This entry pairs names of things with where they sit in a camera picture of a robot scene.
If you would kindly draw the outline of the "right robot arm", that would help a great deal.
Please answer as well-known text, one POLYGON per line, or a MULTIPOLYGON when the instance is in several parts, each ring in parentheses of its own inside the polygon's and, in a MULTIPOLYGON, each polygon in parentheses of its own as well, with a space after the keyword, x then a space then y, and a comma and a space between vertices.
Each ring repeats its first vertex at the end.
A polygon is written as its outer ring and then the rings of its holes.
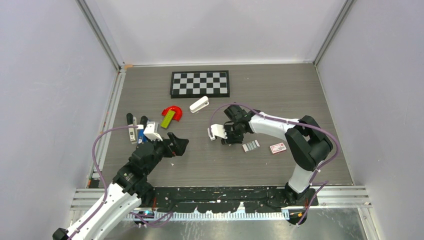
POLYGON ((242 144, 244 135, 263 134, 284 141, 296 163, 283 194, 290 205, 299 205, 306 197, 312 178, 334 146, 328 132, 322 130, 315 119, 283 118, 256 109, 246 111, 238 104, 224 110, 228 121, 212 124, 208 129, 211 140, 221 139, 222 145, 242 144))

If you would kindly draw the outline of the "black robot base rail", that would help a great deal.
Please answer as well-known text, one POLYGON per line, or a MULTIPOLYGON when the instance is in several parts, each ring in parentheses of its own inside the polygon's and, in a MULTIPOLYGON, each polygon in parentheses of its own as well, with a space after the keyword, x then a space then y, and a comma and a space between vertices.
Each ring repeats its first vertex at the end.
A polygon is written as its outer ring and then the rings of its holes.
POLYGON ((161 213, 234 213, 240 207, 248 214, 277 213, 286 207, 318 205, 313 199, 316 191, 310 187, 303 193, 276 186, 150 187, 128 192, 141 198, 141 207, 155 207, 161 213))

